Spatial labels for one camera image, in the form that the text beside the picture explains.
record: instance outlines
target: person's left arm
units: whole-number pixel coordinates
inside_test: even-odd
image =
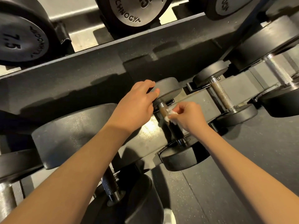
[[[3,224],[80,223],[101,177],[130,134],[150,120],[159,90],[137,82],[105,126],[40,184]]]

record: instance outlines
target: person's right arm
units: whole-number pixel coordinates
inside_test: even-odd
[[[267,224],[298,224],[299,197],[278,180],[238,152],[206,123],[200,105],[181,102],[173,109],[177,121],[195,136],[256,218]]]

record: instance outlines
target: white shoe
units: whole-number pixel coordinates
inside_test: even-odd
[[[164,221],[163,224],[176,224],[176,219],[171,209],[164,209]]]

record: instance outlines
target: person's left hand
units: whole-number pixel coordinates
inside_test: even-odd
[[[156,89],[147,94],[149,88],[154,87],[155,84],[151,80],[135,83],[129,93],[118,103],[106,124],[125,129],[129,133],[146,124],[154,111],[152,102],[160,93],[160,90]]]

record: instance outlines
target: person's right hand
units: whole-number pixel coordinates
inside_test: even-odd
[[[169,115],[168,118],[179,123],[186,131],[192,135],[197,135],[205,131],[207,124],[200,105],[195,102],[179,102],[174,108],[177,114]]]

